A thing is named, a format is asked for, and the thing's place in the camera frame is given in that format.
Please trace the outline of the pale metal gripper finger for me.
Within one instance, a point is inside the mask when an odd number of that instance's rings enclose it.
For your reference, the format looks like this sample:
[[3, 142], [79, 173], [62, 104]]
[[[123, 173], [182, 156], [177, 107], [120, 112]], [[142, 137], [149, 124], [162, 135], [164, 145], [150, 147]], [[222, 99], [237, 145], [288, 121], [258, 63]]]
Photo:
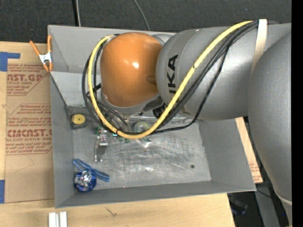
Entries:
[[98, 136], [94, 147], [94, 162], [103, 161], [103, 155], [106, 152], [107, 146], [108, 142], [106, 136]]

